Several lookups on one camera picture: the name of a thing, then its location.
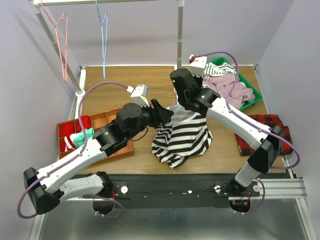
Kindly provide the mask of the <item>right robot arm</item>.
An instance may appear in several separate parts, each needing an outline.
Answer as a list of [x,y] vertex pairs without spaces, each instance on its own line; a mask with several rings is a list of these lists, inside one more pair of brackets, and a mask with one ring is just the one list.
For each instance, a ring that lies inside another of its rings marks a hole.
[[280,155],[283,142],[278,137],[283,135],[283,130],[279,126],[261,124],[228,105],[226,99],[215,91],[200,87],[186,68],[174,70],[169,77],[177,93],[178,103],[185,110],[220,122],[254,149],[246,164],[227,184],[231,193],[243,195],[252,181],[267,173]]

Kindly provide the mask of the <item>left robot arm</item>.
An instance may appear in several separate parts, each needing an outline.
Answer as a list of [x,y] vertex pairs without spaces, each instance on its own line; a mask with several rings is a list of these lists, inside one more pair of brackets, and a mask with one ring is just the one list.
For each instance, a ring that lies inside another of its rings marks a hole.
[[128,141],[147,127],[159,127],[171,121],[173,111],[162,107],[156,99],[151,106],[127,103],[111,123],[101,127],[91,138],[57,162],[39,170],[24,171],[25,192],[37,215],[45,214],[61,201],[86,195],[112,196],[113,183],[105,172],[82,178],[74,176],[88,166],[104,160],[127,146]]

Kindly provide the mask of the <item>black white striped tank top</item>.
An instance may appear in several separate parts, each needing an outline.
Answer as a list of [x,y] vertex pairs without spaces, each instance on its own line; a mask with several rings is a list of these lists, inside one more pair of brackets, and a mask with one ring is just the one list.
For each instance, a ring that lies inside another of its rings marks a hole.
[[176,169],[189,157],[205,154],[212,141],[213,135],[208,129],[206,118],[185,110],[173,113],[168,124],[156,129],[151,152],[160,163]]

